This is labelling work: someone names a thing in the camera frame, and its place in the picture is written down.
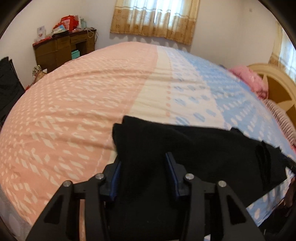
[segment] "teal box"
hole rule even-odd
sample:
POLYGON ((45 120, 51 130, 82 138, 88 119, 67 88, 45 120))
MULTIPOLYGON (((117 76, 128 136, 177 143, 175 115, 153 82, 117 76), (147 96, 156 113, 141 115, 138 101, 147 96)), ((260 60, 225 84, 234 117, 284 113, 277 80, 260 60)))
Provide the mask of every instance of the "teal box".
POLYGON ((72 54, 72 59, 76 59, 76 58, 80 57, 79 50, 75 50, 71 54, 72 54))

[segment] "pillow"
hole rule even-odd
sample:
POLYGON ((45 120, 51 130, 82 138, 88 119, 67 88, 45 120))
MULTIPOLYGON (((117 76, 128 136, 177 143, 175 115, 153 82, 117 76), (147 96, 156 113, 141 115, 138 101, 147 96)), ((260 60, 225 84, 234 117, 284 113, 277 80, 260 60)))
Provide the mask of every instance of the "pillow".
POLYGON ((228 69, 228 71, 250 86, 251 91, 257 94, 258 97, 264 99, 268 97, 268 85, 257 73, 249 69, 247 66, 236 66, 228 69))
POLYGON ((289 116, 287 116, 286 112, 272 100, 262 99, 262 102, 271 111, 272 115, 279 124, 282 132, 284 133, 290 144, 295 145, 296 130, 289 116))

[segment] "folded black clothing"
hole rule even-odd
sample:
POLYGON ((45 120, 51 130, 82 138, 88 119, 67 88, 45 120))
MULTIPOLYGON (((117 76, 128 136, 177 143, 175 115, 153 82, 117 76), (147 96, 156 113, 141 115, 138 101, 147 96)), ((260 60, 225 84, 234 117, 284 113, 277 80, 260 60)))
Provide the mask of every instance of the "folded black clothing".
POLYGON ((287 178, 279 148, 234 128, 174 126, 125 116, 122 124, 114 124, 112 135, 122 165, 117 199, 106 207, 111 240, 180 238, 189 203, 172 197, 167 152, 203 181, 226 181, 245 207, 287 178))

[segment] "striped pillow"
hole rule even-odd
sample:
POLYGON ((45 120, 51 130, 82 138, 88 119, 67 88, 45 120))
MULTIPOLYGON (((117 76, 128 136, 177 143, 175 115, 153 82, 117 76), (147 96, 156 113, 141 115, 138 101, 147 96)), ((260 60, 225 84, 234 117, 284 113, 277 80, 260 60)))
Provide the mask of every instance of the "striped pillow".
POLYGON ((279 107, 274 101, 269 99, 262 99, 262 102, 266 105, 266 107, 271 111, 275 120, 279 124, 282 132, 288 139, 291 145, 296 144, 296 130, 293 126, 292 121, 287 116, 286 112, 279 107))

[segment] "blue bed sheet section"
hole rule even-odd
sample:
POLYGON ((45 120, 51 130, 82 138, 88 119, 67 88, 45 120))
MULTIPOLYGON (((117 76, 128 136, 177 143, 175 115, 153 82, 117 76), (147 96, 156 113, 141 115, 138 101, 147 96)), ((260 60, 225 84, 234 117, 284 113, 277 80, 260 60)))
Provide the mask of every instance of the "blue bed sheet section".
MULTIPOLYGON (((283 153, 296 160, 295 153, 271 113, 246 84, 227 70, 207 60, 180 50, 177 51, 195 67, 197 73, 210 88, 212 97, 215 98, 218 109, 224 117, 225 129, 237 127, 250 138, 264 140, 275 147, 280 146, 283 153)), ((260 225, 271 214, 272 209, 284 197, 287 186, 288 182, 286 181, 247 208, 257 225, 260 225)))

